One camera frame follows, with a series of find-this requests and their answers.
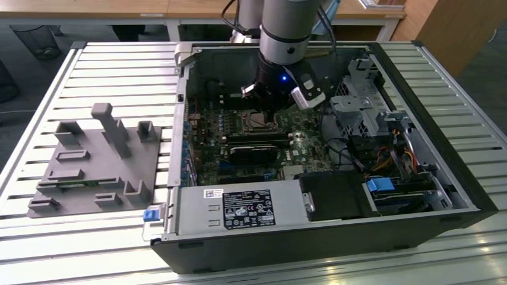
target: trash bin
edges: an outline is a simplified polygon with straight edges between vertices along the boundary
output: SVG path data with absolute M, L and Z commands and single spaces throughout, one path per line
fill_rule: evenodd
M 36 59 L 47 60 L 59 56 L 60 48 L 48 26 L 11 25 L 10 27 Z
M 0 61 L 0 103 L 16 97 L 19 88 L 4 64 Z

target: white label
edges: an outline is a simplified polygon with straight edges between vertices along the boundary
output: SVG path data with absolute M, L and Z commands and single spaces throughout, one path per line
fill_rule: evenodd
M 259 219 L 259 221 L 271 221 L 273 219 L 275 219 L 275 217 L 273 215 L 270 215 L 270 216 L 261 216 L 258 219 Z
M 164 17 L 164 14 L 151 14 L 151 13 L 143 13 L 142 17 Z
M 222 198 L 223 189 L 205 189 L 205 198 Z

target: black cable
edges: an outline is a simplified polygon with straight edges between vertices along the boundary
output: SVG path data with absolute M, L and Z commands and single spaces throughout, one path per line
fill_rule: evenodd
M 325 121 L 325 113 L 321 114 L 319 126 L 318 126 L 321 135 L 323 135 L 323 121 Z
M 345 143 L 345 144 L 349 143 L 349 139 L 346 139 L 346 138 L 330 138 L 330 139 L 326 141 L 326 144 L 329 144 L 329 142 L 333 141 L 333 140 L 341 141 L 341 142 Z
M 345 157 L 346 159 L 349 159 L 350 162 L 355 161 L 355 159 L 353 159 L 351 156 L 343 154 L 343 151 L 347 149 L 346 147 L 342 148 L 342 150 L 335 149 L 331 145 L 327 145 L 327 147 L 341 156 L 341 159 L 342 157 Z
M 342 166 L 345 165 L 353 165 L 354 166 L 354 163 L 337 163 L 334 164 L 333 166 L 337 168 L 338 171 L 342 171 Z
M 238 1 L 238 4 L 237 4 L 237 16 L 235 16 L 235 26 L 238 27 L 239 25 L 239 4 L 241 4 L 241 1 Z
M 327 18 L 327 14 L 326 14 L 326 11 L 325 11 L 325 8 L 323 8 L 322 5 L 319 5 L 318 16 L 319 16 L 321 22 L 323 23 L 323 25 L 326 27 L 327 34 L 330 36 L 333 51 L 335 52 L 335 55 L 337 55 L 337 58 L 338 58 L 337 38 L 335 38 L 335 34 L 333 32 L 333 25 L 331 25 L 330 19 Z
M 323 25 L 326 27 L 330 40 L 331 40 L 331 46 L 333 46 L 333 51 L 335 53 L 335 64 L 339 64 L 339 51 L 337 48 L 337 38 L 335 38 L 335 33 L 333 32 L 333 24 L 330 22 L 330 19 L 327 18 L 326 11 L 322 5 L 319 5 L 319 19 L 323 22 Z M 337 91 L 335 91 L 335 96 L 339 93 L 339 84 L 337 84 Z
M 230 3 L 227 3 L 225 9 L 222 10 L 222 20 L 238 33 L 243 34 L 245 31 L 238 26 L 235 26 L 235 24 L 231 23 L 231 21 L 226 18 L 226 12 L 230 9 L 230 7 L 233 6 L 235 1 L 237 0 L 231 0 Z

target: desk leg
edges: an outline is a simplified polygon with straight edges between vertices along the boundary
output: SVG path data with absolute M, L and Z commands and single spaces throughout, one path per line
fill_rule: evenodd
M 179 30 L 181 20 L 178 19 L 167 20 L 166 26 L 167 26 L 167 32 L 169 32 L 169 40 L 173 42 L 181 42 L 182 41 L 181 30 Z
M 389 42 L 394 36 L 399 19 L 386 20 L 385 26 L 382 26 L 381 33 L 378 36 L 378 42 Z

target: metal rail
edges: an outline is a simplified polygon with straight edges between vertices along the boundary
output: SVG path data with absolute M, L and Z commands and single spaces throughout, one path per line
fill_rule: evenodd
M 76 119 L 84 129 L 100 127 L 90 115 L 95 102 L 112 103 L 114 116 L 126 126 L 151 120 L 163 127 L 155 203 L 166 200 L 177 97 L 174 47 L 174 43 L 90 43 L 71 51 L 0 176 L 6 182 L 2 284 L 455 284 L 506 277 L 506 138 L 430 53 L 410 43 L 387 43 L 383 48 L 501 209 L 477 225 L 399 252 L 178 275 L 142 239 L 143 211 L 27 218 L 58 144 L 52 135 L 58 121 Z M 389 93 L 402 108 L 393 90 Z M 152 234 L 162 230 L 162 224 L 150 228 Z

